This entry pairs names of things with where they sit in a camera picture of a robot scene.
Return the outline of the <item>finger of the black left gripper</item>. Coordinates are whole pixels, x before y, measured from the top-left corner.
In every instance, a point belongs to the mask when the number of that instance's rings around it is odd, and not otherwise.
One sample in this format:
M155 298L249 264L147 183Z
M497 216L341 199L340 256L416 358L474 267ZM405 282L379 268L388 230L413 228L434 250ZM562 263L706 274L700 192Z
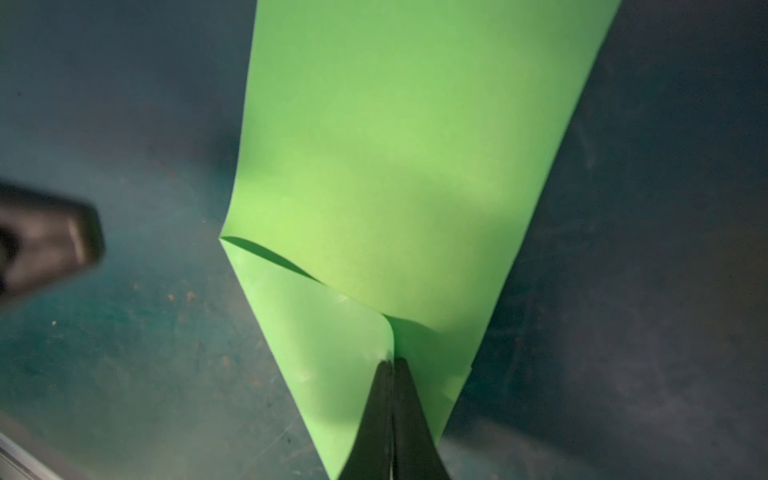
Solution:
M97 265L105 240L83 200L1 183L1 302L10 303Z

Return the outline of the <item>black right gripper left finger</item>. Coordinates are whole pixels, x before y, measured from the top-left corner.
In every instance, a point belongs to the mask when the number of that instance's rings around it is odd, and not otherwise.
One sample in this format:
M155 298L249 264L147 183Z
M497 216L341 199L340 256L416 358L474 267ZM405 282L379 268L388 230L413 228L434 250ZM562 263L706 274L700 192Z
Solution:
M339 480L386 480L393 460L393 365L376 368L363 416Z

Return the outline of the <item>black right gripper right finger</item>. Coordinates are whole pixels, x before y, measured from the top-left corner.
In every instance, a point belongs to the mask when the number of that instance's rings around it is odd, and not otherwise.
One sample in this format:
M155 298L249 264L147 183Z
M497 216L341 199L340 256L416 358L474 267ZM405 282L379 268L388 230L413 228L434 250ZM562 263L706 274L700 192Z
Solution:
M407 361L396 358L393 370L392 478L449 480L438 454Z

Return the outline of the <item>green square paper sheet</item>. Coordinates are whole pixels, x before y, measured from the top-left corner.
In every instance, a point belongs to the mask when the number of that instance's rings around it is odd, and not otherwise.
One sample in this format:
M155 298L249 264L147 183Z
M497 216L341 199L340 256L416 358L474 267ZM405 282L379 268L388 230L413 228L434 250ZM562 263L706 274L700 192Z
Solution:
M615 1L261 1L220 240L330 478L378 364L439 437Z

